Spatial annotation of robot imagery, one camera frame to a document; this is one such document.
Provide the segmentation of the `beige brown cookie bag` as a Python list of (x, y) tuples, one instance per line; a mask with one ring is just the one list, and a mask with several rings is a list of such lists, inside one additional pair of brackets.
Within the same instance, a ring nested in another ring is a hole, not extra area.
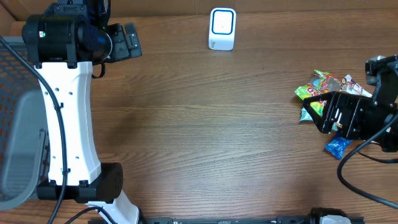
[(367, 92), (360, 84), (358, 84), (354, 79), (352, 79), (351, 75), (346, 75), (342, 81), (342, 86), (340, 91), (353, 94), (360, 95), (365, 97), (372, 97), (372, 94)]

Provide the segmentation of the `white barcode scanner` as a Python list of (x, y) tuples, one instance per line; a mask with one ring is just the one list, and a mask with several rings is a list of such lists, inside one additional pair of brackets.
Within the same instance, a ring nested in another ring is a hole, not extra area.
[(236, 11), (216, 7), (210, 14), (208, 47), (211, 50), (231, 51), (234, 48)]

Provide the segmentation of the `Haribo gummy worms bag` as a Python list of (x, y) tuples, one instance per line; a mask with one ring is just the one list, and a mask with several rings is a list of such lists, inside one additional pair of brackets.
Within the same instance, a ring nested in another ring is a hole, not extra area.
[[(342, 86), (341, 81), (328, 72), (314, 70), (314, 77), (312, 77), (307, 84), (300, 86), (295, 90), (295, 94), (301, 99), (318, 96), (330, 91), (340, 91)], [(318, 101), (310, 103), (310, 106), (322, 116), (323, 107), (326, 101)]]

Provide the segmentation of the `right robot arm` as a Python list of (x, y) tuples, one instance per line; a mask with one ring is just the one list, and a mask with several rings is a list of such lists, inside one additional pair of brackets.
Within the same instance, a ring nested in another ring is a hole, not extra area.
[(397, 151), (397, 105), (377, 105), (371, 98), (332, 91), (303, 100), (319, 132), (328, 134), (340, 125), (349, 140), (374, 141), (384, 152)]

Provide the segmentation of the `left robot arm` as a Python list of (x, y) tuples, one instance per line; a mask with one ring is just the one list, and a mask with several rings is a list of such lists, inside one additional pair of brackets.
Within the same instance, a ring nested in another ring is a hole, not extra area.
[(45, 104), (50, 143), (41, 200), (74, 200), (106, 223), (141, 223), (140, 210), (123, 191), (123, 168), (101, 162), (91, 118), (93, 68), (140, 57), (133, 25), (110, 24), (109, 1), (58, 1), (29, 16), (22, 29), (32, 71)]

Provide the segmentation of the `cardboard back wall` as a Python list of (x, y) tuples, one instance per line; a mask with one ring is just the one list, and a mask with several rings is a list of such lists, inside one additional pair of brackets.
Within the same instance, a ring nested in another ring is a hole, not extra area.
[(390, 9), (397, 7), (397, 0), (114, 0), (111, 16), (209, 14), (215, 7), (230, 7), (237, 13)]

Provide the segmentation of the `mint green wipes pack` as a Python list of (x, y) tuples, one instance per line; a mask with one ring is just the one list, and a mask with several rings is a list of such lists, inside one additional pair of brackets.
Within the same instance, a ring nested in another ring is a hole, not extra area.
[[(310, 114), (307, 112), (307, 110), (305, 108), (302, 108), (302, 110), (301, 110), (300, 121), (313, 121), (312, 117), (310, 116)], [(332, 126), (332, 130), (337, 131), (338, 130), (337, 125), (334, 124)]]

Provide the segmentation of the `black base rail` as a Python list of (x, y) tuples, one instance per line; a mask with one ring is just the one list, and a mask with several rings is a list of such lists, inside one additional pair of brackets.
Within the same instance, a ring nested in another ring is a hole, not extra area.
[(138, 224), (365, 224), (363, 217), (348, 217), (345, 212), (334, 208), (312, 208), (308, 215), (278, 216), (276, 218), (241, 218), (241, 219), (176, 219), (169, 217), (139, 217)]

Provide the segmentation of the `grey plastic basket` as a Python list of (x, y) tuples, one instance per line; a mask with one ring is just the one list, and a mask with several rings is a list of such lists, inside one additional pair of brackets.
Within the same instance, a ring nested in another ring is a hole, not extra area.
[(39, 81), (1, 47), (1, 210), (37, 198), (47, 178), (48, 146)]

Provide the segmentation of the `blue Oreo cookie pack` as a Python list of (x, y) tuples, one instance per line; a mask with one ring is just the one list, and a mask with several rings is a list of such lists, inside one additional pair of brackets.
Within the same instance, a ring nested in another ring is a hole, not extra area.
[(325, 146), (325, 150), (329, 152), (335, 159), (342, 159), (345, 149), (353, 142), (353, 140), (345, 139), (341, 131), (338, 131), (333, 139)]

